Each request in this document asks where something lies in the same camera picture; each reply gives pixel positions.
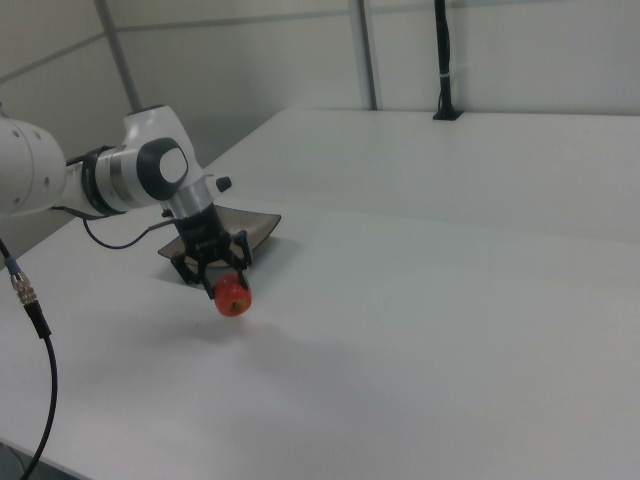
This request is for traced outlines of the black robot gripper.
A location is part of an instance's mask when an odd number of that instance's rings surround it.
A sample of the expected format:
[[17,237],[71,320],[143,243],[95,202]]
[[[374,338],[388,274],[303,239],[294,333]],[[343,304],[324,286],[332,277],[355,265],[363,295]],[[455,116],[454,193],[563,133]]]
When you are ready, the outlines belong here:
[[[201,285],[210,300],[214,289],[207,276],[206,267],[222,261],[237,274],[241,287],[248,287],[245,271],[251,266],[251,249],[245,230],[229,234],[218,216],[214,204],[190,217],[176,219],[174,225],[183,242],[184,251],[174,254],[170,263],[187,285]],[[196,262],[193,270],[187,257]]]

